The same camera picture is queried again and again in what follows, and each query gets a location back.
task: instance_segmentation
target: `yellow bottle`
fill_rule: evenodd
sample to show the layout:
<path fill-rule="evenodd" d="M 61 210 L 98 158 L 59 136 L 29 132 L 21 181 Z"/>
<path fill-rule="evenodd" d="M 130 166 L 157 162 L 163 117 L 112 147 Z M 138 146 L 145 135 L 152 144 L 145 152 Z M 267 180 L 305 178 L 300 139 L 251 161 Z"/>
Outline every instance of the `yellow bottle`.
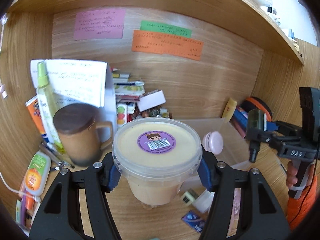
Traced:
<path fill-rule="evenodd" d="M 232 98 L 229 99 L 221 117 L 224 118 L 224 122 L 229 122 L 231 120 L 231 117 L 236 110 L 237 103 L 238 102 L 234 101 Z"/>
<path fill-rule="evenodd" d="M 43 122 L 46 122 L 49 132 L 54 140 L 54 144 L 60 152 L 65 152 L 57 130 L 53 125 L 53 116 L 57 112 L 56 102 L 53 96 L 53 89 L 49 83 L 46 63 L 39 62 L 38 68 L 38 87 L 37 97 L 40 104 L 40 114 Z"/>

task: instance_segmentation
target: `barcode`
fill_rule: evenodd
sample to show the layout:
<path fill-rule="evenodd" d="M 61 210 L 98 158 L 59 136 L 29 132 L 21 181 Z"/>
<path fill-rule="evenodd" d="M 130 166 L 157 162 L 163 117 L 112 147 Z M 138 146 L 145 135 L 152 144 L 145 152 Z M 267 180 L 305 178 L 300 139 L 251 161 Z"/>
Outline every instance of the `barcode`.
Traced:
<path fill-rule="evenodd" d="M 160 148 L 171 146 L 171 144 L 167 141 L 167 139 L 164 139 L 164 140 L 149 142 L 148 146 L 149 146 L 150 150 L 157 150 Z"/>

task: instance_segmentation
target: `transparent plastic lid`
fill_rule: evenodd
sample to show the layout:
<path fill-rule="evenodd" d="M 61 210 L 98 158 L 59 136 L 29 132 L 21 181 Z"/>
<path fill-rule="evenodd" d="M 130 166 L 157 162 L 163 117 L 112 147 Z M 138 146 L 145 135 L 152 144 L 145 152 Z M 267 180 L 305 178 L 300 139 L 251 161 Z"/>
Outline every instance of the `transparent plastic lid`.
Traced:
<path fill-rule="evenodd" d="M 193 174 L 202 157 L 201 140 L 188 125 L 167 118 L 148 117 L 125 124 L 115 135 L 112 153 L 126 176 L 166 181 Z"/>

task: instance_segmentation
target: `orange paper note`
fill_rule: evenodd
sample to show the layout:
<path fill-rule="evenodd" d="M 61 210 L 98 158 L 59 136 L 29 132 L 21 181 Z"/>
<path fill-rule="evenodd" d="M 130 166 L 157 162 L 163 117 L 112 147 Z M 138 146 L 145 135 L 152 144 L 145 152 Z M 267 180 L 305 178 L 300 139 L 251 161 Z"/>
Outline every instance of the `orange paper note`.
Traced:
<path fill-rule="evenodd" d="M 200 60 L 203 42 L 167 33 L 135 30 L 131 50 Z"/>

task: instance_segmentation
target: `mug handle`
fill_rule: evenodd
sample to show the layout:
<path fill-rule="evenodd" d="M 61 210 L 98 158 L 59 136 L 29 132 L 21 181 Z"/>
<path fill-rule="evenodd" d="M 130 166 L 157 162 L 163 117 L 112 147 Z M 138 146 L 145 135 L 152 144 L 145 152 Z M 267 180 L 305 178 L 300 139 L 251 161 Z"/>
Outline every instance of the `mug handle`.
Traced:
<path fill-rule="evenodd" d="M 106 141 L 104 141 L 101 144 L 100 149 L 103 151 L 105 148 L 107 148 L 109 146 L 110 143 L 112 143 L 113 140 L 113 128 L 112 128 L 112 122 L 110 121 L 103 121 L 103 122 L 97 122 L 96 124 L 96 129 L 100 129 L 100 128 L 105 128 L 105 127 L 109 127 L 110 128 L 110 138 Z"/>

